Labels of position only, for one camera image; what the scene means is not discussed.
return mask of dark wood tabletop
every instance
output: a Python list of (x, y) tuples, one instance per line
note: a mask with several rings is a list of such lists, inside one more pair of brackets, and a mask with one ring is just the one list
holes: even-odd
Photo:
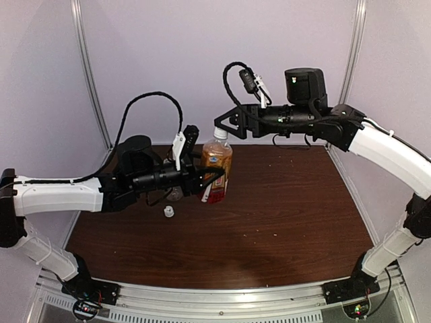
[[(325, 148), (233, 149), (224, 201), (206, 205), (190, 196), (148, 207), (141, 199), (119, 213), (83, 212), (67, 249), (85, 258), (94, 277), (161, 287), (281, 286), (350, 275), (372, 242)], [(166, 205), (174, 217), (164, 216)]]

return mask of wooden table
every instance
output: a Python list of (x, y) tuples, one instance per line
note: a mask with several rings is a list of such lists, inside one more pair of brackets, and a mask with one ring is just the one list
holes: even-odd
[[(161, 287), (280, 286), (350, 275), (372, 242), (324, 147), (233, 148), (223, 202), (191, 196), (150, 208), (141, 199), (120, 213), (84, 212), (67, 249), (86, 259), (94, 277)], [(167, 204), (172, 218), (163, 214)]]

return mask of brown table surface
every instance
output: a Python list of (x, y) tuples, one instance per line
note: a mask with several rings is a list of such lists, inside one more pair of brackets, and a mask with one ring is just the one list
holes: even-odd
[[(324, 147), (233, 148), (221, 203), (190, 196), (148, 207), (141, 198), (119, 213), (83, 212), (67, 249), (86, 259), (94, 277), (161, 287), (281, 286), (350, 275), (372, 242)], [(163, 214), (168, 204), (172, 218)]]

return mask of white wall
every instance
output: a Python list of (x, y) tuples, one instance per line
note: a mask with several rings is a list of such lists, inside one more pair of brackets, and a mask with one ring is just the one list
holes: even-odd
[[(0, 171), (86, 175), (105, 152), (81, 70), (70, 1), (7, 0), (0, 24)], [(73, 214), (28, 219), (62, 242)], [(24, 319), (39, 270), (29, 259), (0, 250), (2, 322)]]
[[(231, 61), (244, 61), (260, 73), (274, 104), (287, 103), (284, 70), (320, 67), (329, 101), (336, 103), (355, 8), (354, 0), (83, 1), (94, 77), (111, 137), (129, 100), (162, 90), (182, 104), (185, 123), (200, 128), (199, 141), (207, 141), (214, 118), (234, 106), (222, 85), (223, 68)], [(243, 102), (256, 102), (245, 93), (238, 70), (230, 79)], [(134, 108), (125, 137), (145, 133), (155, 143), (172, 142), (177, 115), (171, 103), (149, 99)], [(299, 136), (289, 142), (304, 141)]]
[[(368, 1), (348, 104), (431, 155), (431, 2)], [(394, 228), (412, 191), (382, 169), (339, 154), (380, 239)], [(420, 322), (431, 317), (431, 243), (401, 259)]]

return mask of white bottle cap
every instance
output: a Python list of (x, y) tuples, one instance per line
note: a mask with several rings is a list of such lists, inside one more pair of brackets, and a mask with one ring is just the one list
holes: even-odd
[(228, 132), (220, 128), (214, 128), (214, 137), (220, 140), (226, 140), (228, 138)]
[(174, 214), (175, 214), (174, 208), (171, 207), (170, 205), (168, 205), (167, 207), (164, 208), (164, 216), (165, 217), (173, 217)]

